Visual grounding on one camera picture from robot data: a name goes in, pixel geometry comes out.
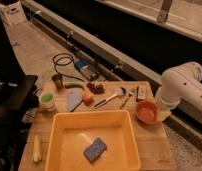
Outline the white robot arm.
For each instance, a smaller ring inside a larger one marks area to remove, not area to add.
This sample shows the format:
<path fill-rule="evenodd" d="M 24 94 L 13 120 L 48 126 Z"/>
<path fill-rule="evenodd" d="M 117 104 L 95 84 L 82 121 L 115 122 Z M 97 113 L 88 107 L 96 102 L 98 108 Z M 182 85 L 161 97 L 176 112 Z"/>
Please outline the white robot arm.
<path fill-rule="evenodd" d="M 185 100 L 202 112 L 202 65 L 187 62 L 165 70 L 155 99 L 161 109 L 174 109 Z"/>

